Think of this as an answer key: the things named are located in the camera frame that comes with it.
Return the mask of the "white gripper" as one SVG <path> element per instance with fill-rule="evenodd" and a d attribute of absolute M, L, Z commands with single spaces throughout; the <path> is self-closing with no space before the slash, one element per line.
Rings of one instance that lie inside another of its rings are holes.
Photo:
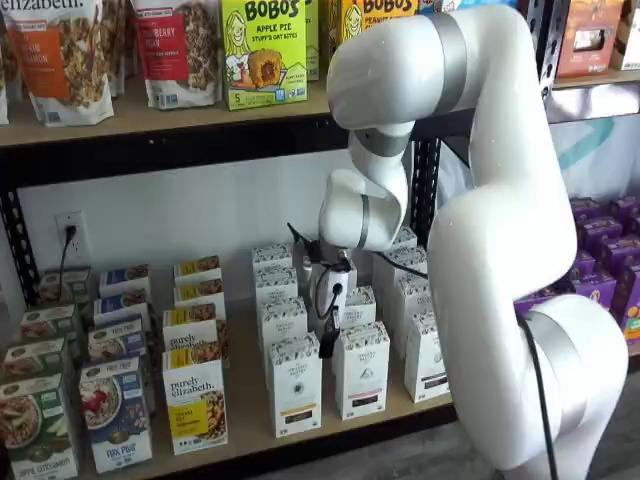
<path fill-rule="evenodd" d="M 309 324 L 322 325 L 337 308 L 338 322 L 342 321 L 348 293 L 349 267 L 346 263 L 331 266 L 314 264 L 310 280 Z M 320 336 L 320 358 L 332 358 L 340 328 L 334 320 L 327 320 Z"/>

